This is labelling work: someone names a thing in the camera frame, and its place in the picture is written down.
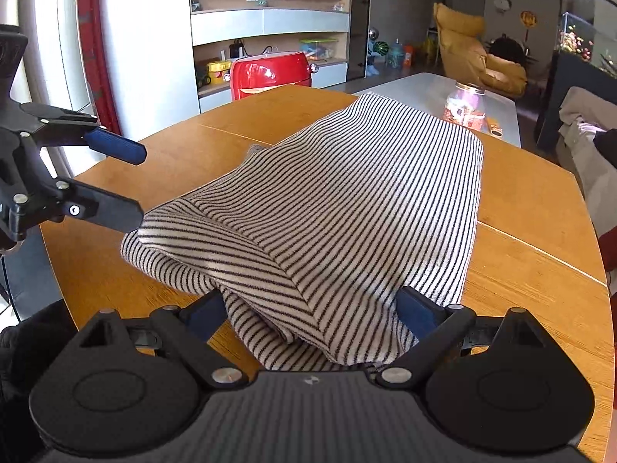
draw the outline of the cable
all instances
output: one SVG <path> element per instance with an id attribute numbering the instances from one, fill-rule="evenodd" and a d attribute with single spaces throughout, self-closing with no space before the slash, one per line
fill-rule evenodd
<path id="1" fill-rule="evenodd" d="M 17 307 L 15 306 L 15 301 L 13 301 L 13 294 L 10 292 L 10 285 L 8 284 L 8 274 L 6 273 L 6 263 L 4 262 L 4 256 L 2 256 L 2 272 L 4 273 L 4 284 L 6 285 L 6 290 L 3 290 L 3 292 L 6 292 L 8 296 L 8 303 L 13 306 L 13 312 L 17 317 L 17 321 L 21 322 L 22 319 L 19 318 L 19 314 L 17 313 Z"/>

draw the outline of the aquarium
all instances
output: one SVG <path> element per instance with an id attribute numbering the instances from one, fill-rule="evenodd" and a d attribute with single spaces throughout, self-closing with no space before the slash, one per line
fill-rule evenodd
<path id="1" fill-rule="evenodd" d="M 556 48 L 578 55 L 582 60 L 617 78 L 617 40 L 607 36 L 570 12 L 561 16 Z"/>

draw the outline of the sofa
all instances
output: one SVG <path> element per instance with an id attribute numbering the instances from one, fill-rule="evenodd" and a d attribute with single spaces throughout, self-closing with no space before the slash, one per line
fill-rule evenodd
<path id="1" fill-rule="evenodd" d="M 483 17 L 456 12 L 443 3 L 435 3 L 433 10 L 439 52 L 447 77 L 510 98 L 524 94 L 525 69 L 520 64 L 488 54 L 477 39 L 484 33 Z"/>
<path id="2" fill-rule="evenodd" d="M 598 134 L 617 127 L 617 106 L 572 87 L 559 116 L 557 159 L 579 183 L 598 236 L 609 292 L 617 296 L 617 167 L 602 156 L 595 141 Z"/>

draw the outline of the yellow sign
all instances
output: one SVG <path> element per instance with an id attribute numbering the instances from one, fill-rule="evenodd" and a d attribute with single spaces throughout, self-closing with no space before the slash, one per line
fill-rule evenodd
<path id="1" fill-rule="evenodd" d="M 521 12 L 521 22 L 527 29 L 531 29 L 532 27 L 536 27 L 536 24 L 538 24 L 538 17 L 529 10 L 523 10 Z"/>

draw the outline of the green toy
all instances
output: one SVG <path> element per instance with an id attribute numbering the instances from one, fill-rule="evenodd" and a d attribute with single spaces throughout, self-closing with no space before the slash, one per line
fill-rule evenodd
<path id="1" fill-rule="evenodd" d="M 373 52 L 379 55 L 386 55 L 390 50 L 390 46 L 386 42 L 375 42 L 373 45 Z"/>

